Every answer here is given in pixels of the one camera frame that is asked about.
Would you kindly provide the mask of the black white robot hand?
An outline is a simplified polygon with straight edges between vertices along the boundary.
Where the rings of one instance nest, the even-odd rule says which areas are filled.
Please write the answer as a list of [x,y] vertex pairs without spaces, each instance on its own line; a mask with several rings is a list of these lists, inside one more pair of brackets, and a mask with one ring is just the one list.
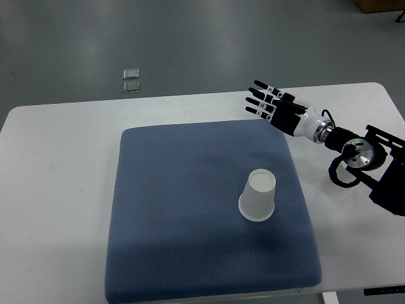
[[287,135],[317,138],[320,132],[320,116],[311,104],[299,98],[292,98],[292,101],[284,99],[280,101],[274,96],[282,98],[284,96],[282,91],[259,80],[254,80],[254,84],[270,94],[250,87],[248,91],[253,97],[246,97],[246,101],[263,110],[246,106],[247,112],[269,121],[272,126]]

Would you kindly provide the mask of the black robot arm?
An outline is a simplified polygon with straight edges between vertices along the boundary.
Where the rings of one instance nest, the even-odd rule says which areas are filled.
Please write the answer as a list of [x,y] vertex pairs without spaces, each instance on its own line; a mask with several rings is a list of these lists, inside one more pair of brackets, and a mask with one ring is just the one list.
[[360,183],[371,190],[372,202],[390,213],[404,216],[404,140],[367,125],[360,136],[336,126],[330,112],[318,114],[306,101],[255,80],[246,111],[284,134],[306,137],[338,152],[328,168],[333,184],[349,189]]

